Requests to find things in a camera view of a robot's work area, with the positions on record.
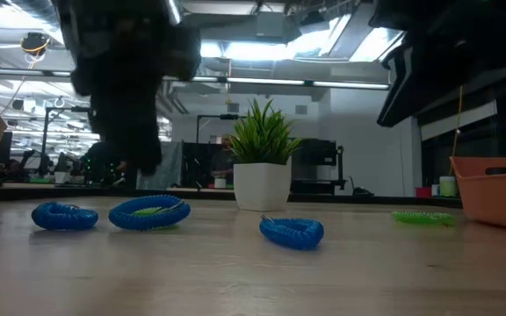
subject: red object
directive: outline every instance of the red object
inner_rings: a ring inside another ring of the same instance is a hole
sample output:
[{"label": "red object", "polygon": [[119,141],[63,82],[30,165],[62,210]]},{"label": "red object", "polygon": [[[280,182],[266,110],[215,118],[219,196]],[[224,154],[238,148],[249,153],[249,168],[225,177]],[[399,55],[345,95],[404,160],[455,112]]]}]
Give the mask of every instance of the red object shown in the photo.
[{"label": "red object", "polygon": [[431,198],[432,188],[431,187],[415,188],[415,195],[418,198]]},{"label": "red object", "polygon": [[451,157],[464,213],[469,219],[506,226],[506,174],[488,175],[506,168],[506,158]]}]

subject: wooden table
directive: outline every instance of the wooden table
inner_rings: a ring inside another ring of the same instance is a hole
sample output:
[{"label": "wooden table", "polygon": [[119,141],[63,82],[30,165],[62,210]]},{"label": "wooden table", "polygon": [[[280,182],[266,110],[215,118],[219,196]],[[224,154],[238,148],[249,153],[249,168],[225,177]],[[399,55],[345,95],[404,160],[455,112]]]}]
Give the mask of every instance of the wooden table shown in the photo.
[{"label": "wooden table", "polygon": [[88,232],[48,232],[31,210],[0,203],[3,315],[506,315],[506,230],[395,223],[422,206],[290,204],[271,216],[320,220],[313,252],[282,248],[235,202],[188,201],[176,230],[118,229],[125,198],[62,202],[99,211]]}]

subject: overhead duct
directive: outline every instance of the overhead duct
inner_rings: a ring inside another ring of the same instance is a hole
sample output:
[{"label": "overhead duct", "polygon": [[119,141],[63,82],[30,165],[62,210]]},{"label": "overhead duct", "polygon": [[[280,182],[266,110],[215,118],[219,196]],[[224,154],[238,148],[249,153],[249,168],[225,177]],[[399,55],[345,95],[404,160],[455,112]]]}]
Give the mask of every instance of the overhead duct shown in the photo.
[{"label": "overhead duct", "polygon": [[63,44],[61,28],[54,4],[51,0],[4,0],[9,6],[38,20],[41,27],[52,38]]},{"label": "overhead duct", "polygon": [[301,35],[293,18],[278,12],[260,12],[249,16],[190,14],[184,17],[184,23],[199,28],[203,40],[282,44]]}]

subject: ceiling light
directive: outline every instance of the ceiling light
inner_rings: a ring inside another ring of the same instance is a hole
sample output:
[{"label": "ceiling light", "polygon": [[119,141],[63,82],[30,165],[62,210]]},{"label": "ceiling light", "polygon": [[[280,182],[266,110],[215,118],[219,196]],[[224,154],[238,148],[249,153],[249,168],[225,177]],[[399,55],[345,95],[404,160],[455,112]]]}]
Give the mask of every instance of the ceiling light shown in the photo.
[{"label": "ceiling light", "polygon": [[325,31],[328,29],[329,24],[318,10],[309,12],[307,16],[300,22],[300,31],[303,34]]},{"label": "ceiling light", "polygon": [[288,43],[287,48],[292,51],[292,56],[311,52],[325,45],[328,36],[329,30],[310,32]]},{"label": "ceiling light", "polygon": [[85,127],[85,124],[84,123],[81,123],[81,122],[77,122],[77,121],[74,121],[74,120],[70,120],[68,121],[67,123],[68,125],[71,125],[73,127],[77,127],[77,128],[84,128]]},{"label": "ceiling light", "polygon": [[0,68],[0,75],[44,75],[44,72],[40,70],[31,70],[31,69]]},{"label": "ceiling light", "polygon": [[200,56],[221,57],[220,45],[217,42],[203,41],[200,43]]},{"label": "ceiling light", "polygon": [[360,44],[349,61],[375,61],[396,40],[402,31],[390,30],[384,27],[373,29]]},{"label": "ceiling light", "polygon": [[232,42],[225,57],[238,61],[282,61],[292,58],[293,54],[285,44]]},{"label": "ceiling light", "polygon": [[[163,77],[163,80],[166,82],[178,82],[179,79],[174,76],[165,75]],[[193,83],[217,83],[218,77],[198,75],[198,76],[193,77],[191,79],[191,81]]]},{"label": "ceiling light", "polygon": [[50,114],[58,115],[58,117],[62,119],[71,119],[71,117],[67,116],[66,114],[58,113],[57,111],[50,111]]},{"label": "ceiling light", "polygon": [[59,77],[69,77],[71,73],[69,71],[53,71],[52,72],[55,76]]},{"label": "ceiling light", "polygon": [[339,37],[341,36],[341,34],[343,34],[344,28],[347,27],[347,24],[349,24],[349,20],[351,20],[351,15],[345,14],[338,20],[336,25],[331,26],[331,29],[333,31],[331,31],[328,40],[322,46],[322,49],[320,50],[320,56],[322,56],[323,54],[328,54],[331,51],[331,49],[333,49],[333,47],[339,40]]},{"label": "ceiling light", "polygon": [[175,22],[176,25],[181,23],[181,13],[179,13],[175,0],[167,0],[167,2],[169,3],[171,15],[173,15],[173,22]]},{"label": "ceiling light", "polygon": [[229,83],[264,83],[275,85],[303,85],[303,80],[262,79],[262,78],[228,78]]},{"label": "ceiling light", "polygon": [[[10,130],[10,132],[13,132],[14,134],[27,134],[27,135],[43,135],[44,132],[42,131],[16,131],[16,130]],[[80,137],[87,137],[92,139],[99,139],[98,134],[95,133],[82,133],[82,132],[48,132],[48,136],[62,136],[62,135],[68,135],[68,136],[80,136]]]},{"label": "ceiling light", "polygon": [[365,89],[365,90],[388,90],[388,84],[380,83],[345,83],[345,82],[314,82],[314,87],[325,88],[346,88],[346,89]]}]

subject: fluorescent light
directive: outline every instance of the fluorescent light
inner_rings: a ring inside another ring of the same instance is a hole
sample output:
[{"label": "fluorescent light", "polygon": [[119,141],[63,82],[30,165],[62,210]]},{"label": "fluorescent light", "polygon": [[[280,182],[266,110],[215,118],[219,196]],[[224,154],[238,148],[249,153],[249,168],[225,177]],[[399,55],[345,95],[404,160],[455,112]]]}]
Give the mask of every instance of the fluorescent light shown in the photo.
[{"label": "fluorescent light", "polygon": [[375,61],[377,60],[401,34],[401,31],[390,30],[384,27],[373,29],[362,41],[357,51],[349,61]]},{"label": "fluorescent light", "polygon": [[[16,131],[16,130],[10,130],[10,132],[13,132],[15,134],[27,134],[27,135],[43,135],[44,132],[42,131]],[[80,136],[80,137],[87,137],[92,139],[99,139],[98,134],[95,133],[83,133],[83,132],[48,132],[48,136],[62,136],[62,135],[70,135],[70,136]]]},{"label": "fluorescent light", "polygon": [[282,61],[293,57],[284,44],[233,42],[225,57],[238,61]]},{"label": "fluorescent light", "polygon": [[0,68],[0,75],[44,75],[40,70]]},{"label": "fluorescent light", "polygon": [[60,77],[71,76],[71,73],[69,71],[53,71],[52,74],[54,74],[55,76],[60,76]]},{"label": "fluorescent light", "polygon": [[57,114],[57,115],[58,115],[58,117],[60,117],[60,118],[62,118],[62,119],[71,119],[71,117],[69,117],[69,116],[67,116],[67,115],[65,115],[65,114],[63,114],[63,113],[58,114],[58,112],[57,112],[57,111],[50,111],[50,114],[54,114],[54,115],[56,115],[56,114]]},{"label": "fluorescent light", "polygon": [[288,50],[292,56],[311,52],[325,45],[329,30],[309,32],[288,43]]},{"label": "fluorescent light", "polygon": [[82,122],[77,122],[77,121],[74,121],[74,120],[70,120],[70,121],[68,121],[68,123],[67,123],[67,124],[69,124],[69,125],[71,125],[71,126],[74,126],[74,127],[77,127],[77,128],[84,128],[84,127],[85,127],[85,124],[84,124],[84,123],[82,123]]},{"label": "fluorescent light", "polygon": [[389,89],[388,84],[345,83],[345,82],[314,82],[314,87],[368,89],[368,90],[388,90]]},{"label": "fluorescent light", "polygon": [[194,83],[217,83],[217,77],[207,77],[207,76],[195,76],[192,78]]},{"label": "fluorescent light", "polygon": [[203,41],[200,43],[200,56],[221,57],[220,45],[217,42]]},{"label": "fluorescent light", "polygon": [[171,8],[171,14],[173,15],[173,20],[175,24],[181,23],[181,13],[179,13],[179,9],[177,8],[177,5],[175,4],[175,0],[168,0],[169,7]]},{"label": "fluorescent light", "polygon": [[322,49],[320,50],[319,54],[320,56],[328,54],[331,51],[331,49],[333,49],[333,47],[339,40],[339,36],[343,34],[344,28],[347,27],[347,24],[349,24],[349,20],[351,20],[351,14],[345,14],[339,19],[335,27],[331,27],[333,31],[331,31],[331,34],[329,35],[327,42],[322,46]]},{"label": "fluorescent light", "polygon": [[262,79],[262,78],[228,78],[229,83],[263,83],[276,85],[303,85],[303,80],[283,80],[283,79]]}]

